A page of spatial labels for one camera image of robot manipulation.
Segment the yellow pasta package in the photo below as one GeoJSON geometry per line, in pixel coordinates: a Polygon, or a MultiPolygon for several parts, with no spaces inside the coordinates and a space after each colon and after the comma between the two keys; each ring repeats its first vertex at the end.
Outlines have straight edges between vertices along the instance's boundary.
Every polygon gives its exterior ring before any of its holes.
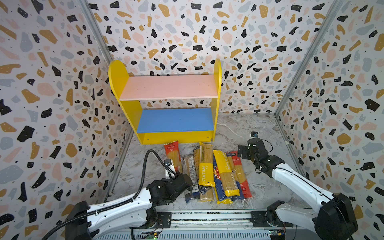
{"type": "MultiPolygon", "coordinates": [[[[193,152],[193,158],[195,161],[195,169],[196,172],[199,172],[199,161],[200,161],[200,149],[197,148],[193,152]]],[[[209,202],[214,200],[213,189],[211,187],[205,187],[199,185],[200,192],[200,201],[201,202],[209,202]]]]}
{"type": "Polygon", "coordinates": [[[229,165],[227,155],[224,152],[218,150],[214,150],[213,153],[215,155],[215,160],[225,195],[227,197],[239,196],[240,190],[238,189],[235,177],[232,174],[232,169],[229,165]]]}
{"type": "Polygon", "coordinates": [[[213,146],[200,142],[199,185],[214,187],[213,146]]]}
{"type": "Polygon", "coordinates": [[[217,189],[216,188],[215,188],[215,194],[216,194],[217,204],[232,204],[233,203],[233,201],[229,198],[220,201],[219,197],[217,196],[217,189]]]}
{"type": "Polygon", "coordinates": [[[179,152],[179,141],[174,141],[169,144],[164,144],[164,148],[166,150],[167,158],[172,159],[176,173],[177,174],[183,173],[180,152],[179,152]]]}

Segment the pink shelf board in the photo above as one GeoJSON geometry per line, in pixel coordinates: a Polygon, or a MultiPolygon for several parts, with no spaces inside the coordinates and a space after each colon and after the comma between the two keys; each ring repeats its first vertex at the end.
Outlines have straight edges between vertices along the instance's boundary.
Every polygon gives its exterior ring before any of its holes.
{"type": "Polygon", "coordinates": [[[217,98],[214,75],[129,77],[120,101],[217,98]]]}

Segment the blue shelf board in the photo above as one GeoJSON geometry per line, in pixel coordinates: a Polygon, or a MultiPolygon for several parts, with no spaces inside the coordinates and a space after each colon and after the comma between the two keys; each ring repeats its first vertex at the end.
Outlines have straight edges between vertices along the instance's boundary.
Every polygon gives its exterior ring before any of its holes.
{"type": "Polygon", "coordinates": [[[137,133],[213,131],[210,108],[143,110],[137,133]]]}

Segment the blue pasta package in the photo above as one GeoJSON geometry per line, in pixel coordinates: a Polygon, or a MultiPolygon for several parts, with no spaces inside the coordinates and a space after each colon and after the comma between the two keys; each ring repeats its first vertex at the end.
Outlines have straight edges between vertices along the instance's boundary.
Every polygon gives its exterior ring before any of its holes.
{"type": "Polygon", "coordinates": [[[220,174],[218,172],[215,156],[213,156],[213,162],[214,162],[214,182],[215,182],[217,204],[220,204],[220,203],[231,204],[233,203],[233,201],[231,200],[231,197],[227,197],[225,195],[223,183],[221,182],[220,174]]]}

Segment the clear pasta package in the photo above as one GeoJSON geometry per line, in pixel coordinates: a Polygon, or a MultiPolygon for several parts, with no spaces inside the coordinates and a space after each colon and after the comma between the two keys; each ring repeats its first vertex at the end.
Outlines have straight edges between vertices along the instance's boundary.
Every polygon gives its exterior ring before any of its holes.
{"type": "Polygon", "coordinates": [[[227,197],[239,196],[240,190],[236,185],[236,181],[232,174],[232,169],[229,165],[227,155],[224,152],[218,150],[214,150],[213,153],[215,156],[218,173],[220,174],[220,180],[222,182],[225,195],[227,197]]]}
{"type": "Polygon", "coordinates": [[[171,159],[175,167],[177,174],[183,173],[183,168],[181,164],[180,152],[179,152],[179,142],[174,141],[168,144],[164,144],[166,150],[167,158],[171,159]]]}
{"type": "Polygon", "coordinates": [[[242,190],[244,197],[252,197],[248,181],[244,173],[243,164],[241,163],[241,159],[237,156],[237,151],[227,153],[227,158],[231,159],[233,162],[235,175],[240,183],[240,189],[242,190]]]}
{"type": "Polygon", "coordinates": [[[216,199],[217,199],[217,204],[231,204],[233,203],[231,200],[231,197],[228,197],[225,195],[225,191],[223,188],[223,183],[220,179],[220,173],[217,167],[216,163],[216,158],[215,156],[213,157],[214,161],[214,181],[215,181],[215,194],[216,194],[216,199]]]}
{"type": "Polygon", "coordinates": [[[213,146],[200,142],[199,185],[214,187],[213,146]]]}
{"type": "Polygon", "coordinates": [[[183,157],[183,169],[192,180],[192,191],[185,194],[185,202],[189,203],[192,199],[200,199],[199,181],[197,180],[196,168],[193,155],[183,157]]]}
{"type": "MultiPolygon", "coordinates": [[[[200,148],[196,148],[193,152],[193,158],[195,162],[195,169],[197,173],[197,181],[199,182],[199,165],[200,165],[200,148]]],[[[209,202],[214,200],[212,187],[199,185],[199,195],[201,202],[209,202]]]]}

